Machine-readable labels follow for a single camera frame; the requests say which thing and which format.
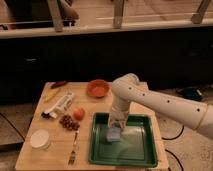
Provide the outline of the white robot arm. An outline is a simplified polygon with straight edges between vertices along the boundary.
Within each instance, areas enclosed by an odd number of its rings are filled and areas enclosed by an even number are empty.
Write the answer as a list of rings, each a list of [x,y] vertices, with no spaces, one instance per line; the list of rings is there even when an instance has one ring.
[[[143,89],[138,76],[133,73],[115,79],[111,91],[113,102],[109,110],[109,127],[118,124],[124,128],[130,104],[135,102],[213,140],[213,105]]]

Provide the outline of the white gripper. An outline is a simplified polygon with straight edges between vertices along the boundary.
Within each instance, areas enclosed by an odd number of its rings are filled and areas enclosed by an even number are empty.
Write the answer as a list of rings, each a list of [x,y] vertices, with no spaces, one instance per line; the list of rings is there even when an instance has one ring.
[[[128,119],[128,114],[127,113],[116,113],[116,112],[111,112],[109,114],[109,119],[108,119],[108,126],[112,127],[115,123],[119,124],[119,127],[121,129],[124,129],[126,126],[126,122]]]

